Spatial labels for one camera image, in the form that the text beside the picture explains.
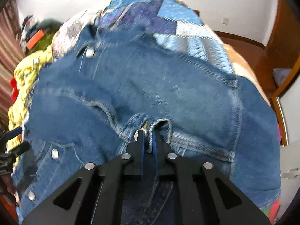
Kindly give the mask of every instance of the metal screw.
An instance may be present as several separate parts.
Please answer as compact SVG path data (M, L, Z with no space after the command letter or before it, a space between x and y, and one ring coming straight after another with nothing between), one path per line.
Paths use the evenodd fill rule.
M89 163L87 163L87 164L85 165L85 168L86 168L87 170L92 170L92 169L94 169L94 167L95 167L95 164L92 163L92 162L89 162Z
M122 159L124 159L124 160L128 160L129 158L131 158L131 155L129 153L124 153L122 155Z
M169 159L176 159L176 158L177 158L177 155L176 155L175 153L169 153L169 154L167 155L167 157L168 157Z
M205 163L203 164L203 167L204 167L205 169L212 169L213 165L212 165L210 162L205 162Z

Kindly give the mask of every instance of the yellow garment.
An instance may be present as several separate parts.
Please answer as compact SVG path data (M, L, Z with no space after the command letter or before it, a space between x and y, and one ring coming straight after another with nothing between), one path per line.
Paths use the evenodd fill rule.
M49 45L45 51L37 51L22 61L19 62L13 76L17 81L17 88L19 95L16 102L9 108L8 117L9 125L8 129L11 131L19 126L22 126L22 121L27 113L25 101L32 84L35 81L38 72L42 68L43 64L52 61L52 45ZM17 136L14 139L7 142L7 149L10 150L13 147L21 143L20 138Z

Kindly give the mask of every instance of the fabric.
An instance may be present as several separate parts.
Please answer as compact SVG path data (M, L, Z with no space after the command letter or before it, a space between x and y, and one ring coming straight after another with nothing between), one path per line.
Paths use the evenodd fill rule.
M228 44L223 44L223 47L225 48L231 62L232 66L234 68L235 74L239 76L244 76L248 80L250 80L256 87L256 89L259 91L260 95L263 97L263 99L268 103L270 106L269 99L265 95L262 87L260 86L255 73L247 63L247 61L239 54L237 53L232 46Z
M268 214L268 218L269 218L271 224L274 223L274 220L275 220L276 214L278 213L278 210L279 210L279 200L276 200L275 203L270 207L270 211Z
M174 152L212 162L260 209L278 198L276 116L255 86L200 58L161 48L145 30L88 25L71 51L41 69L24 125L31 149L13 176L22 216L85 163L102 164L125 152L145 122L148 152L159 128ZM92 58L87 50L94 50ZM135 211L135 219L151 224L159 215L172 186L156 187L151 209Z
M11 100L13 101L13 103L15 103L19 95L19 90L17 88L17 81L15 80L15 78L11 78L9 84L13 89L13 91L11 92Z
M133 22L129 21L125 23L125 19L122 20L121 25L125 24L126 28L135 24L142 23L145 26L147 24L150 24L151 19L149 17L149 14L151 14L151 12L153 13L151 9L154 7L153 5L151 6L151 1L152 0L113 0L103 12L85 10L75 15L67 22L65 22L59 30L59 34L53 43L53 61L57 61L59 58L62 58L68 51L70 51L74 47L80 32L87 24L95 24L100 28L110 28L112 26L116 26L116 24L120 26L120 18L123 18L127 13L130 14L130 17L132 18L131 20ZM129 10L131 8L131 6L129 5L137 2L141 3L138 3L140 8L139 6L136 6L135 9ZM183 9L185 9L183 10L183 13L190 11L190 9L187 9L186 5L184 5L182 2L176 2L179 3L179 6L182 6ZM172 18L172 14L174 14L171 9L168 15L166 11L163 12L169 18ZM142 18L136 19L136 17L141 16L141 14L147 15L142 16ZM203 25L200 18L195 13L187 13L184 19L186 21L194 21ZM197 29L194 33L189 32L189 37L179 37L167 34L155 34L154 36L156 38L156 42L166 49L175 52L187 53L191 56L201 58L205 61L213 61L214 65L220 65L220 68L223 68L228 73L234 72L237 75L248 78L251 82L254 83L259 93L270 105L269 100L263 92L260 84L258 83L253 70L250 68L245 59L240 54L238 54L231 46L224 44L223 41L210 29L208 25L204 26L205 28L202 29L202 33L205 33L205 36L209 39L194 38L193 36L197 35ZM219 50L220 45L222 45L222 47L224 48L223 51Z
M28 92L30 91L42 66L45 63L51 62L51 60L52 48L51 45L49 45L47 50L35 52L24 58L14 70L13 76L17 82L19 94L15 103L8 110L9 130L22 126L22 121L27 114L26 101ZM17 136L7 142L7 149L10 150L20 143L20 138Z
M277 87L281 86L291 71L292 70L290 68L273 69L273 78Z
M76 44L79 34L87 24L93 24L100 11L84 10L67 20L53 40L53 62L62 58Z
M0 13L0 124L8 129L8 108L12 105L9 81L16 65L25 55L18 39L20 26L15 0L10 0Z
M53 47L54 62L74 47L88 23L111 30L144 25L147 33L155 33L160 46L208 60L227 73L234 72L226 51L208 27L178 0L112 0L103 12L83 11L59 30Z
M61 26L62 23L55 19L44 19L39 23L35 23L33 27L28 29L25 35L27 55L36 51L46 50L47 46L52 43L53 36Z
M21 39L20 39L20 46L24 53L26 52L27 39L29 36L28 34L30 34L36 28L38 23L39 23L39 19L33 15L29 15L26 18L24 18Z

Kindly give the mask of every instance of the red cloth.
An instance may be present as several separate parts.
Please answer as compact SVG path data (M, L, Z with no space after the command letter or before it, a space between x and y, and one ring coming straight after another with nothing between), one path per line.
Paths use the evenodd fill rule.
M281 130L280 130L280 127L279 127L279 123L277 123L277 129L278 129L278 139L279 139L279 142L281 143L282 134L281 134Z
M17 88L17 81L12 78L9 82L10 86L13 88L13 91L11 92L11 100L13 101L13 103L15 103L15 101L17 100L17 97L19 95L19 90Z
M279 210L279 200L276 200L275 203L270 207L268 218L271 224L274 222L275 216Z

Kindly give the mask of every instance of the electrical outlet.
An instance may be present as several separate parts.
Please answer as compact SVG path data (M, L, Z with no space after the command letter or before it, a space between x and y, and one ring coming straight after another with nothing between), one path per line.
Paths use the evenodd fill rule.
M222 24L227 25L228 23L229 23L229 19L228 18L223 18Z

